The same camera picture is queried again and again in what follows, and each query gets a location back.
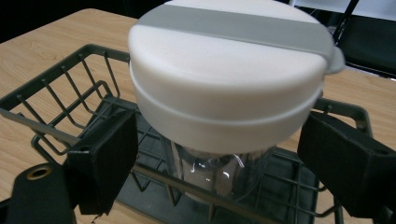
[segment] wire rack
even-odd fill
[[[124,89],[118,85],[130,81],[128,62],[126,52],[84,46],[2,98],[0,113],[33,130],[32,146],[43,158],[62,163],[95,123],[118,108],[137,111],[139,158],[118,200],[162,222],[314,223],[329,215],[335,223],[343,222],[342,205],[336,200],[317,212],[320,194],[329,192],[296,153],[279,147],[268,151],[257,187],[238,201],[170,176],[162,137],[133,103],[132,83]],[[320,99],[315,109],[352,118],[357,129],[371,134],[367,115],[356,106]]]

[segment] wooden table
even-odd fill
[[[127,36],[136,20],[99,11],[85,9],[0,44],[0,97],[13,91],[68,54],[85,44],[93,43],[112,49],[128,51]],[[124,88],[133,85],[125,71]],[[360,105],[367,109],[374,137],[388,147],[396,149],[396,82],[345,70],[328,76],[324,96],[329,99]],[[32,133],[26,127],[0,118],[0,200],[10,197],[14,178],[23,170],[45,162],[30,147]],[[296,142],[294,135],[284,145]],[[93,216],[80,216],[78,223],[91,223]],[[346,223],[363,220],[346,217]],[[149,217],[115,203],[110,215],[95,223],[158,223]]]

